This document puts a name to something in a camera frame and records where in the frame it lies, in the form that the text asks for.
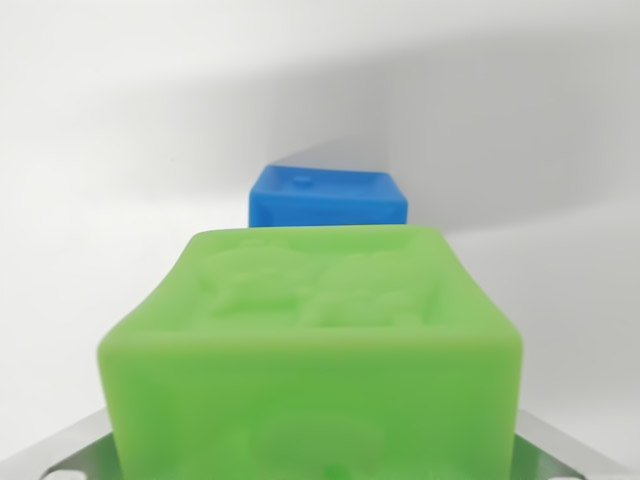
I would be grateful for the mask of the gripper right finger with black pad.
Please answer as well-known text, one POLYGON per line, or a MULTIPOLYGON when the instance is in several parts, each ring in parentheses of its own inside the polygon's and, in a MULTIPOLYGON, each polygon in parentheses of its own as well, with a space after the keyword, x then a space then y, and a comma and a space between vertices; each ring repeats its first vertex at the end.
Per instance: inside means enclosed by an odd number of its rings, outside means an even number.
POLYGON ((624 479, 625 468, 533 414, 520 410, 511 479, 624 479))

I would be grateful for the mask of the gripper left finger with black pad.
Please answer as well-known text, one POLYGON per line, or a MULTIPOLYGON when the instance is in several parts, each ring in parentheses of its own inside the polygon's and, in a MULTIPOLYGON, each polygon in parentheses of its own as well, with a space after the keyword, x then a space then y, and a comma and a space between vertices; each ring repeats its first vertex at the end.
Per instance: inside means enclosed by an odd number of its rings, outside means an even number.
POLYGON ((99 410, 2 461, 3 479, 45 479, 79 473, 84 479, 118 479, 119 462, 105 409, 99 410))

